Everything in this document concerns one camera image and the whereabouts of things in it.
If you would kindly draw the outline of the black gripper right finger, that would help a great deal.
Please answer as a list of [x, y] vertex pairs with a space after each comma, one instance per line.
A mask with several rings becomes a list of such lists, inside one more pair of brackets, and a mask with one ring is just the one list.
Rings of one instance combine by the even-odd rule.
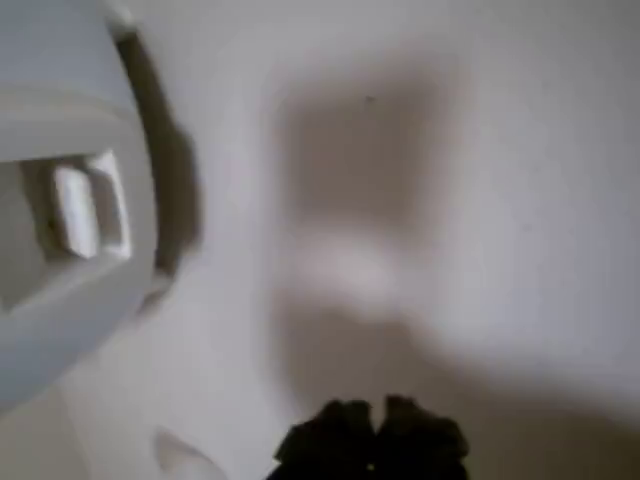
[[468, 442], [453, 419], [426, 410], [411, 397], [386, 398], [378, 430], [380, 479], [467, 479], [468, 454]]

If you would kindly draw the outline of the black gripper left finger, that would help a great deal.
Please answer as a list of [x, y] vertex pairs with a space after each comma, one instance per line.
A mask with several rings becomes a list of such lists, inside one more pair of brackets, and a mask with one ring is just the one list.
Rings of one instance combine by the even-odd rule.
[[371, 405], [331, 400], [292, 426], [275, 451], [273, 479], [378, 479]]

